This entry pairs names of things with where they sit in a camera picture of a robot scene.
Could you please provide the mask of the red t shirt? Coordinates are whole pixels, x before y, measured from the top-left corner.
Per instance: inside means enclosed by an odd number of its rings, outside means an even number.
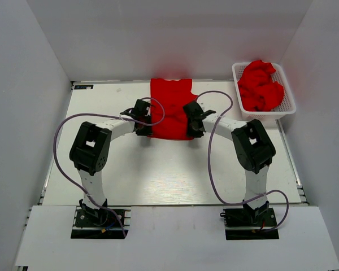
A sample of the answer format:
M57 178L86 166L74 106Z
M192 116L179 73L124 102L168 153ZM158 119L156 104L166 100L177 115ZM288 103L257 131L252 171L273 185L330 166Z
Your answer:
M152 137L158 139L189 141L193 137L186 135L187 116L183 107L196 99L192 93L192 79L165 80L152 78L150 96L152 100L151 121L159 124L152 126Z

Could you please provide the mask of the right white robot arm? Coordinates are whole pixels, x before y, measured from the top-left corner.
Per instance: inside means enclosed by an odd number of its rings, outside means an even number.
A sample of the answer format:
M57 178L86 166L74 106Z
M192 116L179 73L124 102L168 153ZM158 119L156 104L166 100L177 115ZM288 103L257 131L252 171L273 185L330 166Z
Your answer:
M204 111L199 103L192 101L183 107L188 119L187 135L199 138L209 133L207 149L207 170L212 189L218 200L227 206L243 206L244 219L250 225L257 225L264 219L269 207L267 199L267 174L275 147L261 121L237 121L217 115L215 111ZM211 151L214 135L230 140L236 158L245 172L245 196L240 203L227 203L220 197L214 183L211 169Z

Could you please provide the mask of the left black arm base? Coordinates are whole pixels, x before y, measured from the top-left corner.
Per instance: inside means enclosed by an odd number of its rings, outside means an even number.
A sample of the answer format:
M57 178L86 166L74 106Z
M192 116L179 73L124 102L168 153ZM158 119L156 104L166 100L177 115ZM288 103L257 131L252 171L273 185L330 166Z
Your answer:
M130 208L111 211L87 207L83 200L76 207L71 239L125 239L131 222Z

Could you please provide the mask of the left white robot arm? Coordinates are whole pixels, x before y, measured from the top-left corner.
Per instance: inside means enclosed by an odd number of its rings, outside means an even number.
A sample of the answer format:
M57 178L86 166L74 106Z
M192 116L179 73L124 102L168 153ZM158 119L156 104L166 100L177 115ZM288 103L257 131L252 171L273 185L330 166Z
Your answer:
M102 169L105 167L111 141L129 133L152 135L151 104L138 99L132 109L122 112L128 119L109 119L102 123L83 122L69 152L69 159L77 169L81 185L86 190L80 206L89 211L95 225L108 219L107 198L103 192Z

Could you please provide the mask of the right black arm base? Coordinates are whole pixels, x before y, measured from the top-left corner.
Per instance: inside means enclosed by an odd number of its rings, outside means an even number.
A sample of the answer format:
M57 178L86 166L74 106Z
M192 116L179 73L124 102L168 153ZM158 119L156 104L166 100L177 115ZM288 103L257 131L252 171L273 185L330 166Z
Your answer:
M243 208L228 208L220 212L224 221L227 241L254 241L279 239L277 229L267 231L277 225L273 208L269 208L255 220Z

